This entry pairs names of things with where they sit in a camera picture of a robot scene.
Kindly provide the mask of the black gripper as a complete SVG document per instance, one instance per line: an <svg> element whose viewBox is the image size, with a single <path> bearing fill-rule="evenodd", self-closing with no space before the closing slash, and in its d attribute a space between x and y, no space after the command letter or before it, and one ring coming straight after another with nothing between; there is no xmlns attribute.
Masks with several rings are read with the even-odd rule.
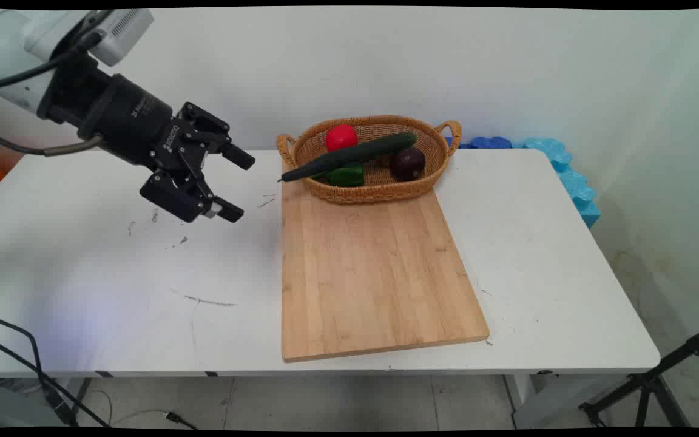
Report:
<svg viewBox="0 0 699 437"><path fill-rule="evenodd" d="M236 222L244 210L216 196L203 164L209 154L247 171L255 158L231 140L229 124L195 103L175 112L120 74L108 75L82 53L54 72L39 103L39 117L77 128L78 138L101 136L101 148L132 165L153 171L140 194L184 222L199 216ZM197 146L177 146L177 137Z"/></svg>

